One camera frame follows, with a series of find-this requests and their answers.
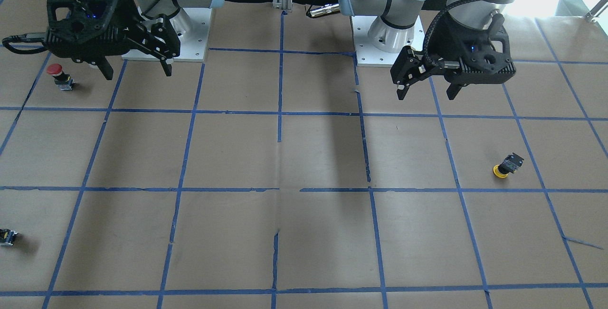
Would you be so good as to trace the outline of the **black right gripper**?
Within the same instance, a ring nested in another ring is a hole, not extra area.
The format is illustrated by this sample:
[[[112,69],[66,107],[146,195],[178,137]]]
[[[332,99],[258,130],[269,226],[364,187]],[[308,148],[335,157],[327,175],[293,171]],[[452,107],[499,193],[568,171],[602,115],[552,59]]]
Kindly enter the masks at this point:
[[[167,77],[180,39],[167,15],[146,20],[135,0],[47,0],[48,29],[44,45],[58,57],[95,62],[106,80],[113,67],[106,56],[132,49],[158,59]]]

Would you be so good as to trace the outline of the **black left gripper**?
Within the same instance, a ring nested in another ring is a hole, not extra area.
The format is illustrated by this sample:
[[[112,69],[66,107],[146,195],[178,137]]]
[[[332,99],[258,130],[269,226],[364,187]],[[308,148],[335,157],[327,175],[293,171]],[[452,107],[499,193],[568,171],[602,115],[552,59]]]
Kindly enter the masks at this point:
[[[501,13],[493,15],[489,27],[482,30],[443,15],[430,35],[427,52],[425,58],[423,52],[403,47],[391,67],[400,101],[408,93],[408,84],[431,75],[442,75],[450,82],[446,94],[453,101],[465,84],[503,84],[515,74]]]

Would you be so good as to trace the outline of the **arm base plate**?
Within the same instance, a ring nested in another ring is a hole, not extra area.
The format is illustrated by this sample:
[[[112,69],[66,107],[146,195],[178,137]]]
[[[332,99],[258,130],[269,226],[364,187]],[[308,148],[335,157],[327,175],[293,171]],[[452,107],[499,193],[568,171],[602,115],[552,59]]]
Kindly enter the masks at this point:
[[[413,51],[423,49],[424,28],[420,17],[407,29],[389,27],[377,16],[351,17],[351,23],[359,65],[390,67],[403,47],[409,46]]]
[[[180,54],[174,62],[204,62],[213,9],[178,8],[170,22],[180,39]]]

